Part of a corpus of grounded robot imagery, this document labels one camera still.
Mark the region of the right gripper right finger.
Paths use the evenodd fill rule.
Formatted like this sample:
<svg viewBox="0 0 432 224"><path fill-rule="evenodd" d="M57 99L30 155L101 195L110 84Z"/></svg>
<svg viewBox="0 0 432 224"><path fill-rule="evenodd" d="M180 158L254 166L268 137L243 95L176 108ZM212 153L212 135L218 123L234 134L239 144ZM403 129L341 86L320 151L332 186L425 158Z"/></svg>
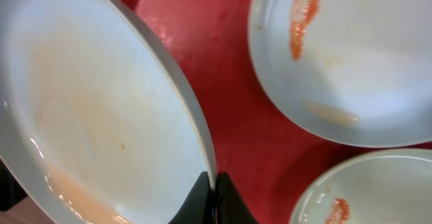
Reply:
<svg viewBox="0 0 432 224"><path fill-rule="evenodd" d="M216 193L217 224L258 224L228 173L218 174Z"/></svg>

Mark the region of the white plate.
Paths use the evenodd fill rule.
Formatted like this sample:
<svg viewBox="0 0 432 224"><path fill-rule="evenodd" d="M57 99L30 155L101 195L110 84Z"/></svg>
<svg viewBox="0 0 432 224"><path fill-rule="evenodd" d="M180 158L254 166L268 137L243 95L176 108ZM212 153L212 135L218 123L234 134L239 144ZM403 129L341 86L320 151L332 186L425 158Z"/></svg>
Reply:
<svg viewBox="0 0 432 224"><path fill-rule="evenodd" d="M430 223L431 151L379 150L336 165L301 195L291 223Z"/></svg>
<svg viewBox="0 0 432 224"><path fill-rule="evenodd" d="M217 178L185 75L114 0L1 0L1 160L56 223L168 223Z"/></svg>
<svg viewBox="0 0 432 224"><path fill-rule="evenodd" d="M271 102L324 139L431 140L431 0L252 0L252 66Z"/></svg>

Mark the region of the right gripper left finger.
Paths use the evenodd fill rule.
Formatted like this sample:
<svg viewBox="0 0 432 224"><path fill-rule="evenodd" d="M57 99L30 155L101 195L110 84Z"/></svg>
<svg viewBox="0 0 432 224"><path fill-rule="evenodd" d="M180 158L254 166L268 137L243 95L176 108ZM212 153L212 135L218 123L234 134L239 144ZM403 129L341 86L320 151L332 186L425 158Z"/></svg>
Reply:
<svg viewBox="0 0 432 224"><path fill-rule="evenodd" d="M207 172L199 175L169 224L213 224L213 191Z"/></svg>

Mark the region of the white plate top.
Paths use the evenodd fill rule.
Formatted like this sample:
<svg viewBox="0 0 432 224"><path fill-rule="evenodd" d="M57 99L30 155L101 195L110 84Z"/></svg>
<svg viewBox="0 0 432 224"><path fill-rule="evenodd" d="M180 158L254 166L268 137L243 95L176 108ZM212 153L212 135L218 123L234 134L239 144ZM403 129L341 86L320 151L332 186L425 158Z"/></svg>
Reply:
<svg viewBox="0 0 432 224"><path fill-rule="evenodd" d="M56 223L168 223L217 178L185 75L114 0L1 0L1 160Z"/></svg>

